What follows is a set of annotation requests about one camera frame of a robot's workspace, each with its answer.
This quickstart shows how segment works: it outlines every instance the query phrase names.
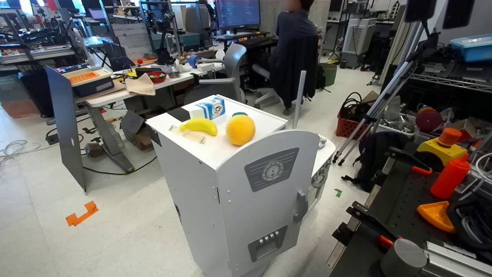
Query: black backpack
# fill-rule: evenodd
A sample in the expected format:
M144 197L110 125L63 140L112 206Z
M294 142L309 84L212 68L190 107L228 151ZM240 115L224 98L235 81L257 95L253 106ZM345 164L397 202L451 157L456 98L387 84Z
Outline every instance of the black backpack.
M374 184L370 181L378 170L383 169L388 157L384 155L391 146L403 149L410 139L397 132L378 132L367 136L359 143L360 156L355 159L361 163L357 177L351 178L345 175L343 180L358 184L366 192L371 192Z
M323 67L319 64L316 66L316 89L322 89L325 87L326 74Z

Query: blue tape roll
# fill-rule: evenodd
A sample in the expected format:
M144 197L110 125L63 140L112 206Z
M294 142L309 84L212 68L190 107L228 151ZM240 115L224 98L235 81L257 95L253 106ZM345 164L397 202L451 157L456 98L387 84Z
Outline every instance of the blue tape roll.
M189 65L192 67L192 68L196 68L196 62L197 60L199 59L200 57L196 56L196 55L191 55L189 58L188 58L188 63Z

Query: white floor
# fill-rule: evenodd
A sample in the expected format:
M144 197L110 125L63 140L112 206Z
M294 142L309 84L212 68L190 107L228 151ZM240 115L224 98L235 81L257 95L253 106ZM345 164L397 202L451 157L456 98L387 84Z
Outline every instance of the white floor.
M335 136L340 105L353 91L363 96L370 90L379 92L379 87L366 86L371 76L372 72L339 69L336 83L328 87L332 93L319 92L302 105L298 128L320 133L340 146L344 138ZM265 110L285 117L280 104ZM111 110L104 117L123 114ZM79 123L80 132L83 127L93 125L86 120ZM16 139L26 139L26 149L35 143L47 147L44 136L51 128L38 116L11 119L0 110L0 149ZM96 135L84 136L82 145ZM125 145L135 166L155 156L126 140ZM357 155L356 149L342 167L330 168L323 197L303 223L297 246L280 255L266 277L328 275L326 261L336 243L332 232L349 219L345 209L368 196L340 179L355 174L352 161ZM84 157L83 161L94 169L119 172L108 158L90 161ZM0 276L204 276L193 261L158 161L126 176L88 173L88 178L84 194L61 163L58 145L2 163ZM339 198L334 189L343 191ZM84 204L89 201L99 211L69 227L65 217L85 213Z

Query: green trash can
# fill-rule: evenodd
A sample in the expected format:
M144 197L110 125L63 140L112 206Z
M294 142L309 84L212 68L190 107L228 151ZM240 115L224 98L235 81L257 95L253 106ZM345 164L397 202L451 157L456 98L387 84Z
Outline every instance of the green trash can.
M326 76L325 86L330 86L335 83L335 77L337 76L337 66L331 64L319 64L323 68Z

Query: orange bottle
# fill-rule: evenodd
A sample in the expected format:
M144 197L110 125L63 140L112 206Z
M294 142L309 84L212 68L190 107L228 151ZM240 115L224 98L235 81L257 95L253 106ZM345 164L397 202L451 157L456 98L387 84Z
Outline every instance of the orange bottle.
M450 198L455 188L470 171L470 163L466 160L467 158L468 153L461 158L451 159L430 188L430 192L441 199Z

